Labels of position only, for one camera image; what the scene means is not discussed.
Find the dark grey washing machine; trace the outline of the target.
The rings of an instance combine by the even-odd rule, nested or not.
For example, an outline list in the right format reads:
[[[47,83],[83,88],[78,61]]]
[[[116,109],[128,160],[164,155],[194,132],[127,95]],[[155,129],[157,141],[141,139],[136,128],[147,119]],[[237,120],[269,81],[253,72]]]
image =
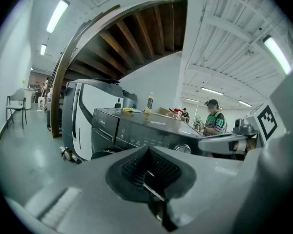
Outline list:
[[[198,148],[202,136],[185,122],[169,117],[126,112],[122,109],[97,108],[91,128],[92,154],[100,150],[124,151],[144,146],[167,149],[187,144],[192,155],[210,156]]]

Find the grey plastic appliance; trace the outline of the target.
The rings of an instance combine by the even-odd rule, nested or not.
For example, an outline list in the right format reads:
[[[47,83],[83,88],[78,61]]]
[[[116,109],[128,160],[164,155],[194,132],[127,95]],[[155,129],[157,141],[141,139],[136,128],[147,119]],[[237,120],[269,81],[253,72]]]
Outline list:
[[[137,109],[138,99],[133,93],[123,90],[123,108]]]

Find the grey folding chair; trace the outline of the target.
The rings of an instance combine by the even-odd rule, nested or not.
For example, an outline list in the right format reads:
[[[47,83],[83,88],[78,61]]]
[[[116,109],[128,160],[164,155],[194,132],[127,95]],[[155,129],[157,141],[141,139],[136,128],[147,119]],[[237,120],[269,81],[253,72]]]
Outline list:
[[[12,122],[13,120],[13,112],[21,112],[22,116],[22,128],[24,128],[24,123],[27,123],[27,116],[26,116],[26,97],[25,97],[25,90],[23,88],[19,88],[14,94],[7,96],[6,99],[6,123],[8,127],[8,112],[10,112]]]

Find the yellow drink bottle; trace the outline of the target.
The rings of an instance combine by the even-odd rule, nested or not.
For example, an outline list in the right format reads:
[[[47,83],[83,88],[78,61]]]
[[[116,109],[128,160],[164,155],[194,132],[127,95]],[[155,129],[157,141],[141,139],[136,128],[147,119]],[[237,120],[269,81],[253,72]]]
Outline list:
[[[151,114],[153,102],[154,102],[154,93],[151,92],[147,97],[147,104],[146,104],[146,108],[144,110],[144,113]]]

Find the white counter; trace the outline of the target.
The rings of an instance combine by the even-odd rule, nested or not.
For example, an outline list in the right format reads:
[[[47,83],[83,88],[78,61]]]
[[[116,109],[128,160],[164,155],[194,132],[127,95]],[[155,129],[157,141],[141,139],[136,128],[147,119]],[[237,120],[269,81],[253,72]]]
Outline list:
[[[34,97],[36,91],[32,88],[24,88],[23,90],[24,90],[24,95],[25,95],[25,99],[26,99],[25,109],[29,110],[29,109],[31,109],[33,97]]]

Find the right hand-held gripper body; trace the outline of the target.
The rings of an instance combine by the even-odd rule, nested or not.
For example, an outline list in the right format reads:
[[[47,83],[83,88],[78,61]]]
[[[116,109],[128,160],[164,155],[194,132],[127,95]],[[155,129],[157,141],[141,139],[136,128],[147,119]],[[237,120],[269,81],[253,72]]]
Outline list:
[[[281,137],[286,132],[279,114],[271,103],[263,103],[252,109],[244,120],[255,131],[255,148],[262,148],[271,139]]]

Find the person's right hand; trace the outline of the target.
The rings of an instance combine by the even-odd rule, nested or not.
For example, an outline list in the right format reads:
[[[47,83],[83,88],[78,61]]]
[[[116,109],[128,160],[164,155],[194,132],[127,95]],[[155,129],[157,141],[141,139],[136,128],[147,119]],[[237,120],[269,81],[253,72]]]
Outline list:
[[[245,154],[248,151],[255,149],[257,144],[257,140],[254,138],[248,138],[236,141],[233,145],[233,150],[237,154]]]

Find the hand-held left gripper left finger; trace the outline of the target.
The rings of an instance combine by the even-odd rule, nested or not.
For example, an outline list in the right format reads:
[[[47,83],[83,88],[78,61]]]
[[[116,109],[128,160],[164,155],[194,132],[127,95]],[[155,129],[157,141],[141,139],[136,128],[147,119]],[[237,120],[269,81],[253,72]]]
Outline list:
[[[35,234],[167,234],[147,204],[123,200],[106,182],[108,168],[135,151],[80,164],[25,206],[8,197],[6,202]]]

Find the white and grey service robot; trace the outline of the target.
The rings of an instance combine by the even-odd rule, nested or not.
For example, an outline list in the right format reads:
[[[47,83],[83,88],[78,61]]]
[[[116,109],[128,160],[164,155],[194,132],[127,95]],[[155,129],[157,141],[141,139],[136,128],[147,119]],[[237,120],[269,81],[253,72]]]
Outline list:
[[[74,159],[91,160],[94,110],[122,108],[123,100],[123,90],[113,78],[77,79],[67,83],[62,107],[62,139]]]

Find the silver metal control dial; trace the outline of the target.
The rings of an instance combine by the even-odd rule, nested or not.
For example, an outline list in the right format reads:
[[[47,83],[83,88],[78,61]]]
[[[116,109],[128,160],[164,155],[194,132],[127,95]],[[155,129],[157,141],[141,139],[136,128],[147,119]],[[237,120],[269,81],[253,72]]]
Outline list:
[[[178,144],[173,148],[177,152],[185,153],[185,154],[191,154],[191,148],[187,144]]]

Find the clear jug with red cap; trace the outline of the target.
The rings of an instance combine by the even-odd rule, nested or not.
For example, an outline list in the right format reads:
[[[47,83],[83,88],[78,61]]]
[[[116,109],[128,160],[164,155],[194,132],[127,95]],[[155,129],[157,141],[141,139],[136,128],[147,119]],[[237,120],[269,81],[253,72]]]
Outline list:
[[[174,108],[174,109],[169,108],[169,112],[170,112],[170,114],[168,116],[170,118],[186,122],[186,118],[184,116],[182,116],[182,113],[183,113],[182,110],[180,110],[178,108]]]

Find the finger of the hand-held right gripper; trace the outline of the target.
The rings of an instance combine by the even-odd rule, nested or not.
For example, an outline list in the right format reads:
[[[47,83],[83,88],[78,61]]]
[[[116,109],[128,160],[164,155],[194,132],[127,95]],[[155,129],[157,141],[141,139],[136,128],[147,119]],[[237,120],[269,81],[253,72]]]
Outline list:
[[[206,136],[198,140],[198,148],[203,152],[231,155],[235,152],[234,143],[243,139],[247,139],[247,136],[237,134]]]

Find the wooden staircase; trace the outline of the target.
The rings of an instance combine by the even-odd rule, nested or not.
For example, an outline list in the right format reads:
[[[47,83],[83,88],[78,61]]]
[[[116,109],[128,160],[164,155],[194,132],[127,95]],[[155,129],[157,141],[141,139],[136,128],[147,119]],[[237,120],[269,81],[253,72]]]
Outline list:
[[[142,101],[159,96],[156,107],[176,106],[186,34],[187,0],[149,1],[129,8],[115,5],[82,24],[56,64],[49,88],[50,128],[59,137],[60,97],[79,78],[112,78],[137,86]]]

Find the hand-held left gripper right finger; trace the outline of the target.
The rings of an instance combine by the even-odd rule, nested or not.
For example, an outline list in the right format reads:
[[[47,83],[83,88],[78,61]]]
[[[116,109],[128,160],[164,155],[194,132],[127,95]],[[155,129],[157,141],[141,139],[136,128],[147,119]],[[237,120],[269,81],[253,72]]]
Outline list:
[[[244,161],[194,156],[162,147],[151,149],[179,165],[181,195],[165,197],[164,219],[149,217],[148,231],[259,231],[266,219],[262,171],[265,149]]]

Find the dark round washing machine door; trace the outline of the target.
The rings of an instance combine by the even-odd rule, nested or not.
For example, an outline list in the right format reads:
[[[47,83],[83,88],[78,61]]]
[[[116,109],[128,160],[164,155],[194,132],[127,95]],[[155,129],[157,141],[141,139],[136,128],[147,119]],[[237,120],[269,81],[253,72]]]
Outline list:
[[[100,151],[96,151],[92,154],[92,157],[91,157],[91,160],[94,160],[94,159],[98,159],[98,158],[101,158],[101,157],[104,157],[104,156],[109,156],[109,155],[112,155],[112,154],[116,154],[116,153],[119,153],[120,151],[117,151],[117,150],[100,150]]]

